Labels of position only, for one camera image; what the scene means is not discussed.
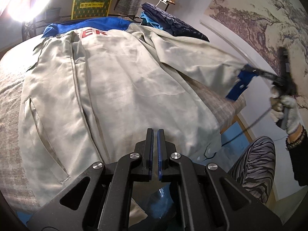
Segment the right hand in white glove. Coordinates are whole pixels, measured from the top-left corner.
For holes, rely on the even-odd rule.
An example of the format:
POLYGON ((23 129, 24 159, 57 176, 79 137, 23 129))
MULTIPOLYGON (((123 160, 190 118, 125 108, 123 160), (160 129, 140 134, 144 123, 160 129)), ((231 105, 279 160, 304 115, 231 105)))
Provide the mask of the right hand in white glove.
POLYGON ((295 98, 283 95, 277 86, 273 86, 270 103, 270 114, 276 125, 285 130, 288 135, 294 134, 300 125, 299 110, 295 98))

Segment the right forearm with bead bracelets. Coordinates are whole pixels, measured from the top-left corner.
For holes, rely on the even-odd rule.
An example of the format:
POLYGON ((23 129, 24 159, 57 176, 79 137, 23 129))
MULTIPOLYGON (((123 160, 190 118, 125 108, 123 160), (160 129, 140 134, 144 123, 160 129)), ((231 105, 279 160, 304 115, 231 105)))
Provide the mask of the right forearm with bead bracelets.
POLYGON ((294 178, 299 186, 307 186, 307 131, 301 127, 299 136, 290 141, 285 140, 286 148, 291 158, 294 178))

